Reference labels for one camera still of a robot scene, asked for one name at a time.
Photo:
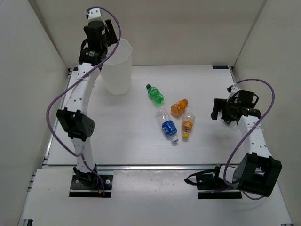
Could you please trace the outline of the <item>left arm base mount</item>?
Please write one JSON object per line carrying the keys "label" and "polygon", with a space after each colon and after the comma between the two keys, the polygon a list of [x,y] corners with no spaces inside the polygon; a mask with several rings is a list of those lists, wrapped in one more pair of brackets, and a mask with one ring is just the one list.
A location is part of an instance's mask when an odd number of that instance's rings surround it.
{"label": "left arm base mount", "polygon": [[73,175],[70,185],[70,197],[94,197],[111,198],[113,175],[83,173],[73,167]]}

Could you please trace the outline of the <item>orange plastic bottle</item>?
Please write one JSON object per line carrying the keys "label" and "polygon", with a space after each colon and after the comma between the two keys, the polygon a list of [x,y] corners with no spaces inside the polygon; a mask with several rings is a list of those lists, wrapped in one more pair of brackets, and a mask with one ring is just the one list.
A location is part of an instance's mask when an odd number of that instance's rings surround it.
{"label": "orange plastic bottle", "polygon": [[170,109],[172,115],[179,116],[186,109],[188,103],[187,99],[183,99],[173,104]]}

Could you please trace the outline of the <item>green plastic bottle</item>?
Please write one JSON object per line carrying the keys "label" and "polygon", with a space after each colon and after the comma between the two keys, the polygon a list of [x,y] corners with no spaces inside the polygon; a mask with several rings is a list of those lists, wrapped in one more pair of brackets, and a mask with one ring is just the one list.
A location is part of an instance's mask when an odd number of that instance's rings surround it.
{"label": "green plastic bottle", "polygon": [[161,104],[164,101],[164,96],[160,93],[160,91],[156,87],[147,84],[146,89],[149,97],[154,101],[154,103]]}

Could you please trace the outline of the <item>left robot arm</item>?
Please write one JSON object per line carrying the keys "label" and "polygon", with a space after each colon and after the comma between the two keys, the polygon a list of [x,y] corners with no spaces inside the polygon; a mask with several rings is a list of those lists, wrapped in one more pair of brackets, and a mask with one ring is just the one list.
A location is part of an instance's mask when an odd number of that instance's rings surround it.
{"label": "left robot arm", "polygon": [[77,70],[78,85],[72,91],[69,100],[56,116],[68,134],[77,155],[77,166],[74,172],[78,180],[87,188],[98,185],[99,177],[93,160],[90,137],[95,129],[95,122],[88,117],[88,102],[96,78],[101,68],[95,68],[106,57],[108,47],[116,44],[118,39],[109,19],[94,20],[84,27],[87,38],[82,42]]}

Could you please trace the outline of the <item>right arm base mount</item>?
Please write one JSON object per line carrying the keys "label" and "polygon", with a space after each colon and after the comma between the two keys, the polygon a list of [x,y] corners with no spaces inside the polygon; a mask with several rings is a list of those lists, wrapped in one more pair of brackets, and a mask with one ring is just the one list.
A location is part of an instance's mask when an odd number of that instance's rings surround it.
{"label": "right arm base mount", "polygon": [[213,169],[190,174],[184,179],[184,182],[197,187],[199,200],[241,199],[240,191],[234,190],[219,178],[220,169],[221,165],[217,165]]}

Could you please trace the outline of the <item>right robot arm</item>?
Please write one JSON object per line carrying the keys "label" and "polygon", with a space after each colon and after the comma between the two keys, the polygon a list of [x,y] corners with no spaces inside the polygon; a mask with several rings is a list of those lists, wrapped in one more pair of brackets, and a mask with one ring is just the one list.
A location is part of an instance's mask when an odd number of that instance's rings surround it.
{"label": "right robot arm", "polygon": [[228,88],[227,99],[214,100],[211,118],[216,120],[218,114],[222,120],[231,124],[235,122],[241,132],[240,145],[244,146],[245,156],[236,168],[221,165],[219,172],[211,176],[216,188],[225,185],[235,190],[269,197],[282,169],[281,161],[275,160],[266,145],[260,119],[260,110],[255,108],[259,97],[240,88]]}

